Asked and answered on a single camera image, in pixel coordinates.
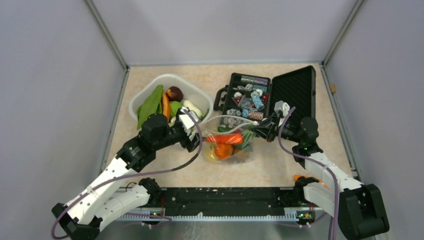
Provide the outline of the dark green cucumber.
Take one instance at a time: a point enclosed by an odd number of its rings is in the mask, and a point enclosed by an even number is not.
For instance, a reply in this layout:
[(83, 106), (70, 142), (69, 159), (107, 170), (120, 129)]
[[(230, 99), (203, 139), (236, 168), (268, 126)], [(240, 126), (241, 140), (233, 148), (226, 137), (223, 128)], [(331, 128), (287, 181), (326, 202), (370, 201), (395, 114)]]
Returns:
[(243, 143), (241, 144), (241, 149), (250, 148), (252, 146), (253, 139), (255, 138), (256, 134), (251, 130), (244, 130), (243, 131)]

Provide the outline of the yellow lemon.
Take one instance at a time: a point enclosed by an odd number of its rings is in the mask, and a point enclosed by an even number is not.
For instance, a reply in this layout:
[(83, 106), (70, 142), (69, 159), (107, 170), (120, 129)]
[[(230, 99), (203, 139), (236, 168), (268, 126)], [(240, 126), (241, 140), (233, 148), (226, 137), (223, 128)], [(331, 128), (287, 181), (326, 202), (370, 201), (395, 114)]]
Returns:
[(205, 158), (210, 162), (219, 162), (220, 159), (216, 156), (213, 148), (206, 148), (203, 152)]

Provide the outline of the white plastic basket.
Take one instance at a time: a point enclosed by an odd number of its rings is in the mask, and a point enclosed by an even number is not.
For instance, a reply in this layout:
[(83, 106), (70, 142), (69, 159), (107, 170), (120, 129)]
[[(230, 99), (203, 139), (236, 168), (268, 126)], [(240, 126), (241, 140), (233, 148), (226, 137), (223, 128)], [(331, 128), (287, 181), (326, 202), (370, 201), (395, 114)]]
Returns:
[[(163, 85), (163, 92), (166, 92), (171, 86), (180, 88), (184, 94), (184, 98), (181, 103), (183, 104), (184, 100), (191, 101), (202, 111), (202, 117), (200, 117), (201, 120), (206, 120), (211, 115), (211, 111), (213, 110), (213, 101), (208, 94), (182, 77), (176, 74), (167, 73), (156, 77), (142, 91), (137, 93), (131, 99), (128, 110), (131, 117), (136, 120), (137, 124), (137, 109), (158, 85)], [(158, 106), (156, 113), (162, 114), (162, 101)], [(175, 117), (170, 118), (169, 123), (173, 124), (174, 121)]]

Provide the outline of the clear zip top bag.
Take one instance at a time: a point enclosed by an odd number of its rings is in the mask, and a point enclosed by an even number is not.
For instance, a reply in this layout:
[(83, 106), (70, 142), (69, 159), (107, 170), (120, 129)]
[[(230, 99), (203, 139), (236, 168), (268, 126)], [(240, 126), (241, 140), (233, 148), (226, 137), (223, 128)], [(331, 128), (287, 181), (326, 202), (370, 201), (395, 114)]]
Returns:
[(240, 116), (219, 115), (200, 123), (202, 154), (216, 164), (242, 164), (253, 159), (259, 123)]

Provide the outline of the small orange fruit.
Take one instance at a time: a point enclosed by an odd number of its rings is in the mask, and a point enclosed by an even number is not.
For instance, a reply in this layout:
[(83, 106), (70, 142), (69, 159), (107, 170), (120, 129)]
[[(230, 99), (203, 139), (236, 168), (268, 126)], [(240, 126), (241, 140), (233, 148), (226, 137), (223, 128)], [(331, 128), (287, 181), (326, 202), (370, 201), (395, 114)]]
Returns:
[(226, 160), (233, 155), (234, 148), (231, 144), (218, 143), (213, 151), (219, 160)]

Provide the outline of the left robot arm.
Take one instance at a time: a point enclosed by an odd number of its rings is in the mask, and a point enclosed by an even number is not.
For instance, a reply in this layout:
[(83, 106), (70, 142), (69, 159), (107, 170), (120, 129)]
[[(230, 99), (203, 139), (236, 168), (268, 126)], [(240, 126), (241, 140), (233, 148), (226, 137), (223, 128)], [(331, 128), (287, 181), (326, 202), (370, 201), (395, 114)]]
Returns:
[(142, 170), (156, 159), (156, 152), (179, 143), (188, 152), (202, 149), (200, 119), (193, 110), (178, 110), (172, 126), (161, 113), (151, 114), (142, 123), (140, 132), (123, 144), (105, 170), (77, 197), (52, 208), (55, 216), (50, 234), (57, 226), (71, 240), (94, 240), (110, 223), (136, 207), (154, 207), (160, 202), (159, 186), (147, 178), (116, 197), (113, 194), (126, 179), (165, 174), (169, 170), (143, 173)]

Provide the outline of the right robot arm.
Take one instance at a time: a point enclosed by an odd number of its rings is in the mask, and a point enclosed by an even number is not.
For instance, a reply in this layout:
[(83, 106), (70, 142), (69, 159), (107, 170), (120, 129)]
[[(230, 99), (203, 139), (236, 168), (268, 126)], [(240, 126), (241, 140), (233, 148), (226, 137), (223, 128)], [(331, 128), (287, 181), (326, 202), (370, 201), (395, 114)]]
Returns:
[(297, 183), (293, 200), (299, 206), (313, 203), (331, 217), (329, 239), (335, 240), (338, 231), (348, 240), (363, 240), (390, 230), (380, 189), (348, 175), (327, 157), (317, 144), (315, 118), (303, 118), (299, 129), (290, 136), (298, 144), (291, 150), (282, 145), (282, 150), (316, 175)]

